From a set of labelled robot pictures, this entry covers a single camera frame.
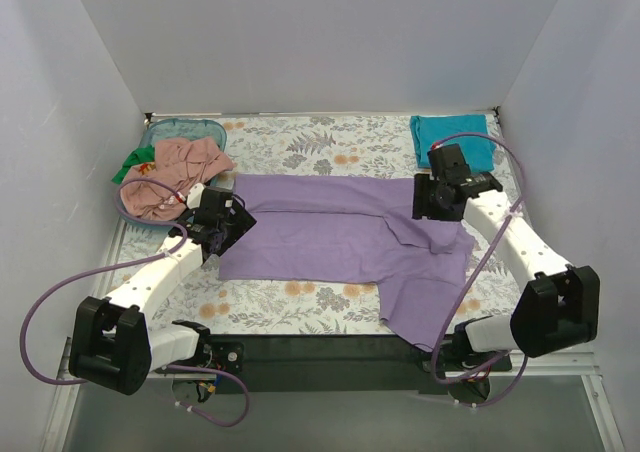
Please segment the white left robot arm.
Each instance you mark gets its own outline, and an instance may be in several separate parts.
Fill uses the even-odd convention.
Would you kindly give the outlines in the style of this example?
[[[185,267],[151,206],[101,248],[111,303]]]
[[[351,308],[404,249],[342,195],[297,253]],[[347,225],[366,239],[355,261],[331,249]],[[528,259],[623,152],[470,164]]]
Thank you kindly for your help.
[[[205,370],[213,358],[208,328],[177,320],[151,331],[147,322],[191,273],[210,256],[222,256],[255,223],[236,193],[196,185],[186,210],[168,225],[158,259],[146,262],[104,298],[87,298],[78,306],[71,375],[131,395],[152,371],[172,365]]]

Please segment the purple t shirt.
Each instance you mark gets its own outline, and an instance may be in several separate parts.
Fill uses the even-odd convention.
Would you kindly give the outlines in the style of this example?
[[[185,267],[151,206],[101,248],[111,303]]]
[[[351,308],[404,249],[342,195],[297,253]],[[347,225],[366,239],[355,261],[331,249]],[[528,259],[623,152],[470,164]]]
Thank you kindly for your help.
[[[222,255],[221,279],[374,283],[391,331],[434,347],[475,240],[459,222],[413,219],[412,180],[239,175],[234,191],[256,223]]]

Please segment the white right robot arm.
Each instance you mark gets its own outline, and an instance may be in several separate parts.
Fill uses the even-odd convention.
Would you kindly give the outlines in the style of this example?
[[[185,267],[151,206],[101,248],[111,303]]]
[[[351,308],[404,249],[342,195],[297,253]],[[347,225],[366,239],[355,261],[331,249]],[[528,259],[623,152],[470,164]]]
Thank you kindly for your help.
[[[492,352],[519,350],[530,358],[593,341],[598,332],[600,279],[554,252],[516,211],[500,182],[475,173],[459,145],[428,153],[431,172],[414,178],[413,216],[466,221],[492,246],[521,289],[510,315],[455,327],[445,349],[464,369]]]

